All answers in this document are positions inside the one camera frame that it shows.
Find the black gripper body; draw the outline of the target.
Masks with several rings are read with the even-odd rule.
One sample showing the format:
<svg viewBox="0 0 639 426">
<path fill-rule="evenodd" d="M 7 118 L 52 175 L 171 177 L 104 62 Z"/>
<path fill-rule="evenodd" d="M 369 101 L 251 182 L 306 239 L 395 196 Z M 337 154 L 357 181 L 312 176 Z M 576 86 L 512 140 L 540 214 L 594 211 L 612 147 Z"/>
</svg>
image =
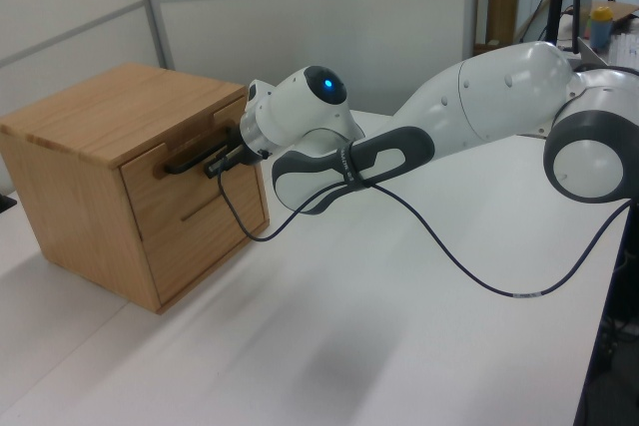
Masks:
<svg viewBox="0 0 639 426">
<path fill-rule="evenodd" d="M 227 135 L 227 165 L 253 166 L 264 160 L 264 156 L 251 150 L 241 135 L 238 126 L 228 129 Z"/>
</svg>

